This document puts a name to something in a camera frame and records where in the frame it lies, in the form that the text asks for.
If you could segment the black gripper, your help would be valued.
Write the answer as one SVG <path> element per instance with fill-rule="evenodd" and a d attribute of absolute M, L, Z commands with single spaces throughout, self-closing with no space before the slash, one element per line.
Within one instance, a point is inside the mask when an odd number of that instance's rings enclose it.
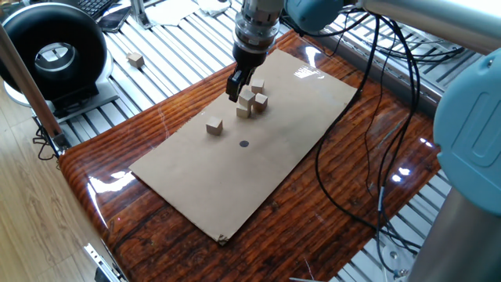
<path fill-rule="evenodd" d="M 267 53 L 248 52 L 235 43 L 232 54 L 236 61 L 236 68 L 228 77 L 225 92 L 228 94 L 229 99 L 236 103 L 243 87 L 251 82 L 251 78 L 257 67 L 265 62 Z"/>

